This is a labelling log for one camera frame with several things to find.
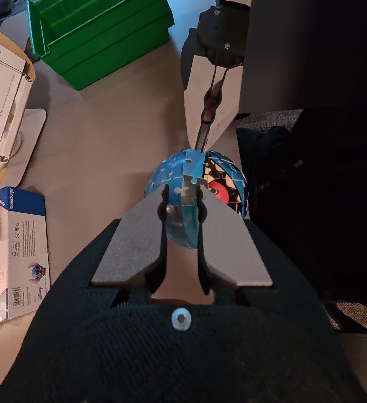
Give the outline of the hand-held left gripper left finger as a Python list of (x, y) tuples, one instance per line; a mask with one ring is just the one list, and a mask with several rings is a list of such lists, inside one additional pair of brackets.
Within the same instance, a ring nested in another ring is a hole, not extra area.
[(91, 280), (97, 287), (143, 288), (154, 294), (166, 276), (166, 208), (169, 186), (160, 186), (119, 221)]

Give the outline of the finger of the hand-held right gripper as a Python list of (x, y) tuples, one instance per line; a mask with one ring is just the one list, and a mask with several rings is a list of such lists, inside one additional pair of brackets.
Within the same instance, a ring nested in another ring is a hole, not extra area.
[(218, 141), (238, 114), (242, 75), (242, 64), (226, 69), (221, 80), (219, 103), (202, 145), (203, 153)]
[(184, 90), (187, 138), (190, 149), (196, 149), (205, 109), (205, 96), (212, 88), (215, 66), (204, 56), (194, 55), (190, 76)]

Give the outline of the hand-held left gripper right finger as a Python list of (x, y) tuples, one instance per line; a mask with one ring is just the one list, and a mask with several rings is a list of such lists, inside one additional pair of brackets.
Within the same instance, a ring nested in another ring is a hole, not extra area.
[(205, 295), (218, 287), (270, 288), (273, 281), (241, 215), (204, 185), (196, 187), (198, 277)]

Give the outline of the blue puzzle ball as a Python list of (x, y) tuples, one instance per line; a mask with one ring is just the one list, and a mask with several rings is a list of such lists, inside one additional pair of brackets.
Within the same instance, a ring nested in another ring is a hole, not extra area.
[[(235, 163), (223, 154), (213, 150), (206, 153), (204, 180), (213, 195), (245, 218), (248, 212), (249, 191), (244, 174)], [(169, 204), (166, 208), (167, 239), (187, 249), (197, 249), (198, 208), (196, 186), (190, 186), (182, 174), (186, 150), (175, 153), (155, 169), (145, 189), (145, 197), (157, 188), (167, 184)]]

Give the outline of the blue puzzle piece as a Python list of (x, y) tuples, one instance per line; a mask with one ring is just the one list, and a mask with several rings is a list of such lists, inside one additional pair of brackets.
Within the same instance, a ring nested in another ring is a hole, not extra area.
[(190, 186), (195, 186), (204, 180), (207, 156), (198, 150), (187, 149), (182, 167), (182, 174)]

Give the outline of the puzzle ball cardboard box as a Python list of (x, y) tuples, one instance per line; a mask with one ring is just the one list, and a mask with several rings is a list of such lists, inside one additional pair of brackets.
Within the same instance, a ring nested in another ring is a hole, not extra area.
[(35, 311), (50, 289), (42, 195), (0, 189), (0, 323)]

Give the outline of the black bag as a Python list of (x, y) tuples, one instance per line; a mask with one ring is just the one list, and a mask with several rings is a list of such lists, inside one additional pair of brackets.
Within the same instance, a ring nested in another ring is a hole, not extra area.
[(367, 307), (367, 103), (236, 134), (251, 220), (319, 296)]

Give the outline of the green storage bin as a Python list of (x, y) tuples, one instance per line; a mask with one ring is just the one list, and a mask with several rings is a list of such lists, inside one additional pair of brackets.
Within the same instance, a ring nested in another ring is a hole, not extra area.
[(27, 1), (32, 52), (81, 90), (169, 41), (166, 0)]

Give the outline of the white stand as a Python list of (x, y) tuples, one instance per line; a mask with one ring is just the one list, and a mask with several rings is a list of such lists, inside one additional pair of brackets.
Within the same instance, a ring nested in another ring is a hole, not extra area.
[(20, 138), (21, 143), (15, 155), (11, 157), (8, 167), (11, 174), (11, 186), (18, 186), (22, 181), (46, 119), (47, 112), (45, 109), (25, 110), (19, 128), (18, 138)]

